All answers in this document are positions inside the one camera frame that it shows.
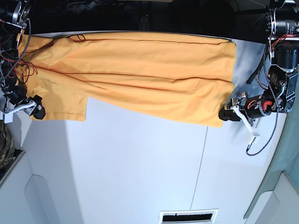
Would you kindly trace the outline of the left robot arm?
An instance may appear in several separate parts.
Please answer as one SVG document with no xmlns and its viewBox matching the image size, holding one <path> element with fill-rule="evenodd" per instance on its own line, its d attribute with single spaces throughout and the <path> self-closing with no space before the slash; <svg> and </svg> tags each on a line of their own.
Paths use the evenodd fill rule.
<svg viewBox="0 0 299 224">
<path fill-rule="evenodd" d="M 252 75 L 250 84 L 263 71 L 268 86 L 263 94 L 249 98 L 243 93 L 231 99 L 219 112 L 223 121 L 243 121 L 249 127 L 261 117 L 271 113 L 289 113 L 296 97 L 299 73 L 299 2 L 272 0 L 265 9 L 269 33 L 263 57 Z"/>
</svg>

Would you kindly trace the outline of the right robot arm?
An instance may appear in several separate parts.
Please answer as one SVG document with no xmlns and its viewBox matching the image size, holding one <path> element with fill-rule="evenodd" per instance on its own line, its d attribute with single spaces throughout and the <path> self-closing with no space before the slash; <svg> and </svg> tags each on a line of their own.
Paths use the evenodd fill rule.
<svg viewBox="0 0 299 224">
<path fill-rule="evenodd" d="M 11 123 L 14 113 L 25 112 L 35 119 L 42 120 L 45 108 L 42 98 L 38 95 L 27 97 L 29 74 L 24 80 L 17 74 L 17 66 L 37 72 L 35 66 L 23 60 L 31 39 L 31 21 L 29 13 L 34 0 L 2 0 L 0 2 L 0 90 L 3 92 L 5 103 L 0 110 L 0 119 Z"/>
</svg>

